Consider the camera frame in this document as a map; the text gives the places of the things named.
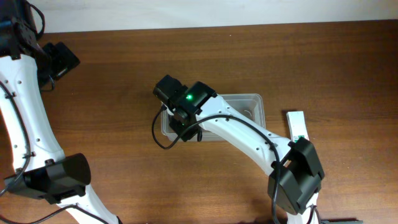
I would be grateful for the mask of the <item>white medicine box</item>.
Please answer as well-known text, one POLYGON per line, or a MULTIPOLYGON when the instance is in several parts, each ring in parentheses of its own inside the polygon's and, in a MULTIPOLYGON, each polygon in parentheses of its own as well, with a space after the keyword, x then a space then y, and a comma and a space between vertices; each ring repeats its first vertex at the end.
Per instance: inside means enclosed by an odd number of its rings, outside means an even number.
POLYGON ((293 142, 297 142, 300 138, 310 140, 305 124, 305 117, 303 111, 288 111, 286 113, 290 139, 293 142))

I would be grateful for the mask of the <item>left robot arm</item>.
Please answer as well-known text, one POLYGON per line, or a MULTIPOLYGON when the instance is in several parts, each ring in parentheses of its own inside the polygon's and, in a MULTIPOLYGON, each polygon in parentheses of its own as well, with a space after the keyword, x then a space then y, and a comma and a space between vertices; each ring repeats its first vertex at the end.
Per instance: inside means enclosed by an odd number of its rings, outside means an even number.
POLYGON ((14 168, 5 191, 57 205, 79 223, 119 223, 93 190, 86 157, 66 156, 50 127, 41 94, 80 61, 61 42, 39 45, 38 12, 27 1, 1 2, 1 114, 14 168))

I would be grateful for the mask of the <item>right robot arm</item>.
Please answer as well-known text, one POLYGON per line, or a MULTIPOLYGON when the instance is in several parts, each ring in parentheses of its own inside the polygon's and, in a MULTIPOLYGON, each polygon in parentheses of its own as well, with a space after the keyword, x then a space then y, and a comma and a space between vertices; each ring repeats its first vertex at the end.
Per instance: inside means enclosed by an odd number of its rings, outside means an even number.
POLYGON ((289 139, 274 134, 235 110, 202 82, 192 87, 166 75, 154 87, 161 111, 171 115, 169 126, 177 134, 174 143, 196 138, 203 131, 228 141, 251 158, 268 176, 272 219, 282 208, 288 223, 321 223, 318 194, 325 172, 315 146, 306 136, 289 139))

